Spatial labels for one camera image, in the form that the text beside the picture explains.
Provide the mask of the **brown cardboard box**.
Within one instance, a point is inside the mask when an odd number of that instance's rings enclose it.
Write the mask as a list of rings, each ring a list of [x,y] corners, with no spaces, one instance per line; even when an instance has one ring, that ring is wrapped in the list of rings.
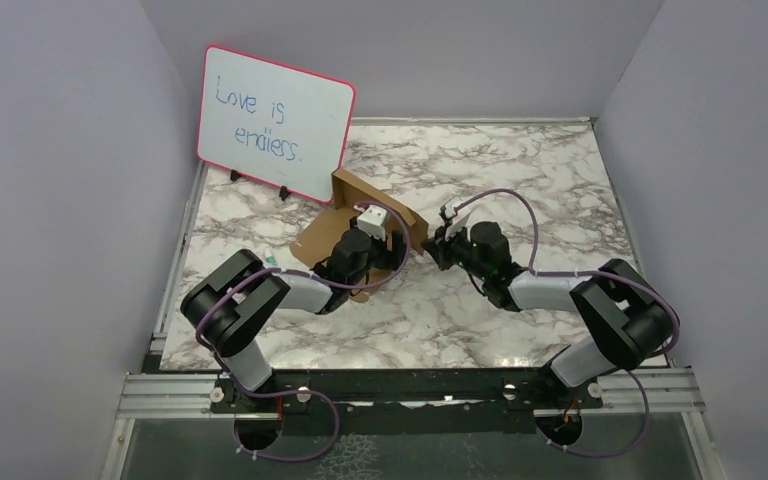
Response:
[[[411,251],[423,251],[421,243],[428,238],[429,224],[418,212],[344,168],[332,174],[331,185],[332,205],[320,212],[290,245],[292,255],[313,272],[314,265],[331,254],[342,234],[350,228],[357,228],[356,217],[368,205],[381,206],[390,214],[385,240],[388,249],[391,232],[400,230],[406,244],[405,258]],[[396,272],[373,269],[368,284],[348,285],[348,290],[339,287],[333,288],[332,291],[339,300],[354,298],[358,302],[364,302],[383,286],[385,281],[397,275],[405,265],[404,259],[401,268]]]

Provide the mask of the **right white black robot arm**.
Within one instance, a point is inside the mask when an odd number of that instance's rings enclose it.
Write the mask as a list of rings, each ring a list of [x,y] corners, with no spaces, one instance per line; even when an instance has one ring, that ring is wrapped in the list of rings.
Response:
[[[581,317],[588,337],[538,372],[538,396],[552,407],[564,405],[593,378],[635,370],[673,344],[679,332],[674,309],[621,259],[580,273],[529,270],[513,260],[508,238],[495,222],[441,226],[423,248],[440,269],[462,268],[498,309],[566,311]]]

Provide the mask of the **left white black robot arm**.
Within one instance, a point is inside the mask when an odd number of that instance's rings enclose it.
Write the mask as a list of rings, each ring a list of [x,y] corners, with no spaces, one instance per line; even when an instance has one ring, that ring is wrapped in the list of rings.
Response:
[[[277,310],[327,315],[356,292],[385,283],[374,270],[395,277],[405,266],[410,242],[394,231],[387,239],[352,227],[331,254],[310,271],[269,266],[253,251],[241,249],[193,287],[179,311],[196,330],[196,340],[236,378],[236,396],[258,411],[273,401],[273,368],[256,337]]]

